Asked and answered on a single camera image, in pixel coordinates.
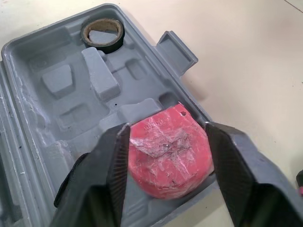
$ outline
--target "white table surface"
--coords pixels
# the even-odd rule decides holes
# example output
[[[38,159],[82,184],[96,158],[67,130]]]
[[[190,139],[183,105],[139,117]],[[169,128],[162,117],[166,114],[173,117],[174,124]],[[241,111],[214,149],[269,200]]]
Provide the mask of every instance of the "white table surface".
[[[104,0],[0,0],[0,47]],[[303,14],[283,0],[110,0],[155,44],[199,58],[184,83],[214,121],[246,132],[295,186],[303,169]],[[303,10],[300,0],[289,0]],[[167,227],[231,227],[219,190]]]

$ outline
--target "case latch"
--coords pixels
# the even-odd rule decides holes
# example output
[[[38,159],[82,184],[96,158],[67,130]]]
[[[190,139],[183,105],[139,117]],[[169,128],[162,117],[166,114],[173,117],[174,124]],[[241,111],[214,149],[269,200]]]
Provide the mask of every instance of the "case latch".
[[[178,77],[198,62],[198,58],[173,31],[163,34],[156,49],[163,58],[163,64]]]

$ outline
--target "gray tray compartment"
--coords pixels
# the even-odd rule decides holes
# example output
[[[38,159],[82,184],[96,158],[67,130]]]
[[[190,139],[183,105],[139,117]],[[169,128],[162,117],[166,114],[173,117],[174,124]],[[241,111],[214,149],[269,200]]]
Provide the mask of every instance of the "gray tray compartment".
[[[80,38],[82,24],[101,17],[125,27],[123,46],[107,55]],[[47,226],[63,179],[106,129],[179,101],[201,126],[210,120],[179,80],[197,62],[194,54],[173,32],[152,47],[112,4],[13,40],[2,58],[0,226]],[[203,198],[214,181],[211,175],[189,195],[163,201],[129,177],[122,225],[161,226]]]

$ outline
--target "plastic wrap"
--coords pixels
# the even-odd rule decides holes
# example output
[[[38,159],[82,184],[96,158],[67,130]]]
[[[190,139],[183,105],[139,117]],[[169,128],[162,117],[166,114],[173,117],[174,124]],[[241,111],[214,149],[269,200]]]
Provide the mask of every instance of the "plastic wrap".
[[[182,104],[131,127],[129,170],[148,194],[174,199],[213,172],[208,138]]]

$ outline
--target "roll of tape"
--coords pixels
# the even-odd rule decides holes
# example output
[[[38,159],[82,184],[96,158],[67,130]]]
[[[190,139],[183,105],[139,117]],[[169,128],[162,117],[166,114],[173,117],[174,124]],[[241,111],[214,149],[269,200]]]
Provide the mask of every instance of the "roll of tape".
[[[114,31],[117,37],[109,43],[96,43],[89,39],[90,31]],[[81,38],[89,46],[96,47],[104,53],[112,53],[123,45],[125,35],[123,24],[115,19],[102,18],[88,22],[81,29]]]

